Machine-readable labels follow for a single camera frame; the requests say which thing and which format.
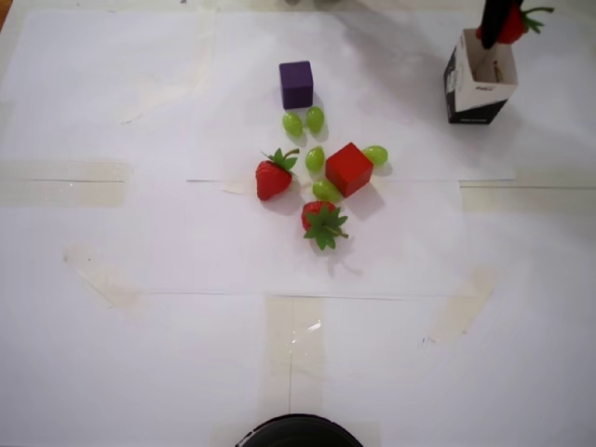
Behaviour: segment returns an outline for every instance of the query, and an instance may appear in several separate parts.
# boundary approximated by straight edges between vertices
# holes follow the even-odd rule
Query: cube
[[[313,105],[314,83],[309,61],[281,63],[279,78],[284,109]]]
[[[327,159],[325,176],[344,197],[350,197],[369,182],[373,175],[373,163],[354,143]]]

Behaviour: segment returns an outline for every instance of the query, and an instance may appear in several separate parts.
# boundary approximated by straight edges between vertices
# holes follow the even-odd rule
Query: black container rim
[[[260,424],[236,447],[362,447],[354,436],[314,414],[285,414]]]

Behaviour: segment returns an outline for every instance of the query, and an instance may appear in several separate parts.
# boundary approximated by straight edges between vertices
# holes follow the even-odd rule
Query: table surface
[[[0,2],[0,10],[10,3]],[[543,34],[515,47],[520,87],[482,129],[443,126],[442,96],[416,84],[417,77],[440,78],[425,71],[447,61],[453,42],[440,37],[475,22],[479,1],[448,9],[439,0],[216,3],[217,10],[193,0],[12,6],[0,34],[7,59],[0,86],[0,445],[224,447],[282,413],[328,417],[367,447],[596,445],[596,149],[589,141],[596,114],[581,91],[596,74],[593,3],[566,2],[560,15],[545,18]],[[276,14],[293,8],[302,12]],[[321,10],[334,8],[347,11],[327,20]],[[280,26],[302,32],[284,34]],[[478,174],[473,162],[493,151],[516,179],[377,178],[379,193],[362,193],[368,210],[362,202],[346,206],[351,229],[393,234],[377,245],[382,259],[358,240],[335,258],[300,251],[307,246],[298,226],[295,238],[276,245],[280,227],[298,225],[300,198],[263,207],[252,179],[203,174],[206,167],[225,173],[226,166],[253,166],[234,152],[229,142],[237,135],[226,123],[242,121],[255,141],[267,141],[269,118],[234,101],[267,102],[266,76],[249,82],[244,74],[260,75],[257,62],[276,51],[304,54],[298,48],[328,26],[351,33],[340,34],[341,46],[330,35],[308,51],[339,63],[360,53],[369,58],[368,67],[351,65],[362,70],[345,79],[357,92],[350,104],[376,118],[367,121],[374,131],[384,134],[389,113],[404,141],[418,142],[407,133],[416,129],[444,142],[434,153],[415,147],[404,165],[426,172],[415,157],[434,154],[426,162],[433,175],[449,171],[438,166],[443,161]],[[387,33],[391,47],[400,43],[403,84],[396,88],[388,82],[396,80],[392,53],[374,59],[386,42],[367,34],[369,26],[371,34]],[[210,78],[194,70],[197,48],[205,50]],[[337,76],[321,67],[324,60],[319,88]],[[375,64],[378,77],[365,91],[358,76]],[[183,70],[189,67],[192,76]],[[38,82],[42,71],[45,83]],[[232,71],[237,83],[217,90]],[[552,79],[569,82],[553,86]],[[338,102],[342,87],[338,81]],[[325,94],[328,101],[333,93]],[[407,113],[384,108],[396,98]],[[136,106],[114,108],[120,100]],[[332,124],[344,116],[336,109],[326,103]],[[219,158],[205,150],[218,142]],[[442,157],[456,146],[485,153]],[[240,161],[217,164],[222,154]],[[87,158],[92,167],[81,161]],[[399,174],[398,163],[394,170]],[[10,188],[21,181],[27,188],[19,196]],[[235,212],[245,213],[240,222]],[[375,213],[391,227],[373,226]],[[225,241],[235,235],[243,237],[232,249]],[[359,237],[378,243],[374,235]],[[382,274],[366,276],[354,247]],[[407,262],[395,264],[399,254]],[[257,264],[276,277],[256,278]],[[417,276],[421,269],[427,277]],[[348,284],[339,291],[338,278]],[[254,287],[267,280],[274,291]],[[401,293],[384,294],[387,284]]]

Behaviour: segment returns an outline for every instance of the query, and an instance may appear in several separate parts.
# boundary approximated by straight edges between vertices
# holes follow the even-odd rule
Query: toy strawberry
[[[283,193],[291,183],[290,169],[296,164],[296,157],[291,155],[298,154],[299,149],[289,151],[283,155],[281,149],[269,158],[267,161],[262,161],[256,170],[257,179],[257,197],[261,200],[269,200],[276,194]]]
[[[347,216],[340,217],[341,209],[335,208],[330,202],[309,202],[302,208],[302,227],[306,230],[305,239],[315,239],[318,247],[335,248],[335,238],[348,235],[341,226],[347,221]]]
[[[532,9],[522,11],[520,9],[520,6],[514,3],[513,5],[511,5],[511,9],[509,10],[507,19],[505,20],[503,28],[501,29],[499,36],[496,38],[496,41],[499,44],[511,45],[514,42],[518,41],[520,37],[522,37],[530,30],[540,34],[540,27],[544,26],[544,23],[530,19],[528,17],[528,14],[536,11],[544,11],[550,13],[554,10],[554,7],[534,7]],[[482,40],[481,27],[479,27],[476,30],[476,37]]]

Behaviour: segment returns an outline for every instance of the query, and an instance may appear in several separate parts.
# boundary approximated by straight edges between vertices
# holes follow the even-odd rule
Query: strawberry leaves
[[[325,250],[326,247],[335,248],[336,237],[348,238],[341,228],[347,216],[340,216],[340,211],[340,208],[331,211],[327,205],[323,205],[319,213],[308,212],[306,219],[310,228],[306,230],[305,239],[315,239],[318,247]]]
[[[540,27],[544,26],[544,23],[542,23],[541,21],[530,19],[530,17],[528,17],[528,14],[530,14],[531,12],[536,12],[536,11],[552,13],[554,10],[555,10],[554,7],[534,7],[532,9],[522,11],[521,12],[521,20],[523,21],[523,27],[524,27],[525,32],[527,33],[528,31],[532,30],[535,33],[540,34]]]
[[[299,153],[300,153],[300,149],[293,149],[293,150],[289,151],[286,155],[283,155],[283,153],[281,152],[281,149],[277,149],[277,151],[272,156],[268,156],[268,155],[265,155],[265,156],[267,158],[269,158],[269,160],[271,160],[273,163],[278,165],[280,168],[290,171],[290,169],[292,169],[294,167],[294,165],[296,164],[296,160],[298,160],[298,158],[293,155],[299,154]]]

